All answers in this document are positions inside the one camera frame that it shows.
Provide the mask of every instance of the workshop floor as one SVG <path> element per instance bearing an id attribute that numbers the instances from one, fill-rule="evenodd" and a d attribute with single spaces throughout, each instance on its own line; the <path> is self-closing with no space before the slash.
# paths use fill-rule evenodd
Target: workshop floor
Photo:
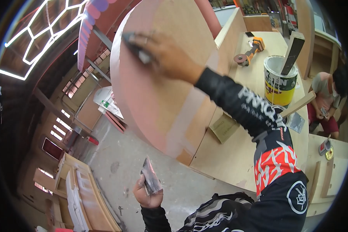
<path id="1" fill-rule="evenodd" d="M 92 134 L 99 145 L 80 139 L 74 146 L 73 156 L 90 165 L 106 203 L 112 207 L 112 215 L 123 231 L 144 231 L 140 206 L 132 188 L 147 155 L 164 187 L 162 206 L 173 231 L 180 229 L 185 218 L 211 199 L 214 193 L 222 195 L 243 191 L 254 199 L 256 197 L 251 192 L 196 173 L 147 145 L 129 129 L 124 134 L 120 133 L 103 115 Z M 302 231 L 313 231 L 323 216 L 307 218 Z"/>

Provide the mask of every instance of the long-sleeve shirt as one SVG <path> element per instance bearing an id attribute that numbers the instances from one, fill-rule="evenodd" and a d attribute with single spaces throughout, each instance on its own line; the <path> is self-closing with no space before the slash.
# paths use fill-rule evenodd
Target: long-sleeve shirt
<path id="1" fill-rule="evenodd" d="M 297 168 L 297 155 L 281 116 L 262 97 L 209 68 L 195 87 L 208 94 L 256 142 L 254 174 L 258 201 L 244 193 L 215 194 L 188 216 L 178 231 L 300 232 L 308 206 L 307 179 Z M 146 231 L 171 231 L 162 207 L 142 208 L 141 213 Z"/>

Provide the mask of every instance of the mobile phone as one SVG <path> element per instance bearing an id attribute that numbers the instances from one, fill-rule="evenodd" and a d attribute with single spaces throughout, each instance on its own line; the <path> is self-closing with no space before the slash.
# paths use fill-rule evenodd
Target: mobile phone
<path id="1" fill-rule="evenodd" d="M 248 37 L 254 37 L 254 35 L 253 35 L 251 32 L 245 32 L 245 34 L 246 34 Z"/>

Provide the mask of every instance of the yellow label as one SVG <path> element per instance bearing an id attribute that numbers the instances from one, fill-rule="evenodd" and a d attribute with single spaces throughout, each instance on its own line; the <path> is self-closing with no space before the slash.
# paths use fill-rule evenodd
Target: yellow label
<path id="1" fill-rule="evenodd" d="M 291 90 L 278 90 L 264 81 L 264 95 L 272 105 L 287 106 L 291 103 L 295 88 Z"/>

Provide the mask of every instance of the grinding disc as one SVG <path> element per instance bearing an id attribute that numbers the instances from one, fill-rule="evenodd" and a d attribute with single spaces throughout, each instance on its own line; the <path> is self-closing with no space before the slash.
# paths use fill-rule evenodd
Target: grinding disc
<path id="1" fill-rule="evenodd" d="M 247 56 L 245 54 L 238 54 L 237 56 L 235 56 L 235 58 L 233 58 L 233 60 L 236 63 L 242 63 L 247 60 Z"/>

